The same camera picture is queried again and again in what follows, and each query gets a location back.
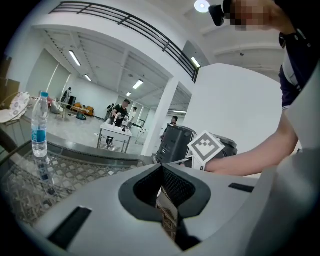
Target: bottle label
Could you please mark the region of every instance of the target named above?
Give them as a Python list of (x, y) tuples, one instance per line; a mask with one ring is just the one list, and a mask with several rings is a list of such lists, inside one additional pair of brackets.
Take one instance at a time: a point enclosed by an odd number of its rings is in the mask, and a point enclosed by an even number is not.
[(46, 141), (47, 129), (32, 128), (32, 141), (36, 143), (42, 143)]

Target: white ceiling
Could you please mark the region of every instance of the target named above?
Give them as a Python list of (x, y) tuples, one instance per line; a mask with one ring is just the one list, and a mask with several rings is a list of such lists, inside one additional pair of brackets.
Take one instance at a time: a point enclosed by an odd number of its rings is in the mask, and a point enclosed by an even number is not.
[[(128, 99), (157, 109), (169, 78), (154, 64), (128, 50), (123, 43), (63, 29), (46, 29), (42, 34), (58, 55), (68, 60), (79, 78), (85, 79), (87, 74), (94, 83), (123, 97), (130, 92)], [(76, 65), (69, 50), (74, 51), (81, 66)], [(133, 89), (139, 79), (144, 83)], [(170, 109), (186, 111), (190, 99), (191, 95), (178, 87)]]
[[(219, 63), (250, 69), (279, 81), (284, 51), (278, 43), (277, 31), (237, 31), (234, 26), (229, 25), (228, 20), (221, 27), (216, 27), (209, 13), (196, 11), (196, 0), (160, 1), (169, 5), (177, 16), (183, 16), (201, 32)], [(207, 1), (211, 5), (223, 3), (223, 0)]]

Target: glass table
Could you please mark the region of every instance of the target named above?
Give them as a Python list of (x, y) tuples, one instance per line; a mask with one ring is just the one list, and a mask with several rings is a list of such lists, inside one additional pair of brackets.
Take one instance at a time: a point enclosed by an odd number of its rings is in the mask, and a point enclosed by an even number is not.
[(2, 193), (16, 218), (31, 226), (87, 183), (152, 163), (146, 157), (126, 154), (123, 158), (124, 154), (70, 143), (50, 134), (48, 140), (44, 158), (33, 155), (29, 141), (0, 163)]

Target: white pillar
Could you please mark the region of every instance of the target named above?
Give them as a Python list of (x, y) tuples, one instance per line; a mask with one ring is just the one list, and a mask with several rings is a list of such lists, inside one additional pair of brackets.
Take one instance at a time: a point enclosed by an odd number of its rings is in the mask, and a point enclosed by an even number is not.
[(168, 114), (171, 102), (176, 93), (178, 84), (179, 80), (177, 78), (171, 78), (167, 83), (159, 106), (154, 115), (153, 123), (148, 132), (148, 136), (146, 137), (141, 155), (151, 157), (151, 155), (153, 154), (156, 142), (160, 138), (160, 132)]

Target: water bottle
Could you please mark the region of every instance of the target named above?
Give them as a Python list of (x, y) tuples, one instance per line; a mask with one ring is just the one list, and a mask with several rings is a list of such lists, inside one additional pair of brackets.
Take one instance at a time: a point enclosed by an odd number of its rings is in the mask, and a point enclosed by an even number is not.
[(48, 121), (48, 93), (42, 91), (32, 111), (31, 140), (33, 154), (43, 158), (48, 153), (47, 147), (47, 121)]

